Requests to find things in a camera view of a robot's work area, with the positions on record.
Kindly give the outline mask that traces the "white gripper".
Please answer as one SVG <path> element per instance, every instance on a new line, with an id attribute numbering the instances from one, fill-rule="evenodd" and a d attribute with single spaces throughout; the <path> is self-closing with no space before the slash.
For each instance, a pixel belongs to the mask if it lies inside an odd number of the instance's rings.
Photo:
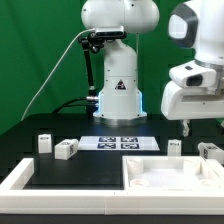
<path id="1" fill-rule="evenodd" d="M 224 117 L 223 66 L 182 64 L 173 67 L 169 76 L 161 111 L 169 120 L 183 120 L 184 137 L 190 132 L 189 120 Z"/>

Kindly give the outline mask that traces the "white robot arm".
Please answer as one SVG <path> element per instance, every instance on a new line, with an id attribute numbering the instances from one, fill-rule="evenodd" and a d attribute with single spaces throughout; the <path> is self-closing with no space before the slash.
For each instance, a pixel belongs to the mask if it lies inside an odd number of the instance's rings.
<path id="1" fill-rule="evenodd" d="M 145 119 L 137 87 L 137 52 L 122 39 L 152 31 L 159 22 L 157 5 L 153 0 L 87 0 L 81 19 L 91 31 L 90 49 L 104 51 L 104 87 L 94 119 L 112 126 Z M 163 115 L 180 120 L 187 135 L 193 119 L 224 118 L 224 0 L 177 5 L 168 34 L 178 46 L 195 50 L 192 61 L 170 69 L 161 103 Z"/>

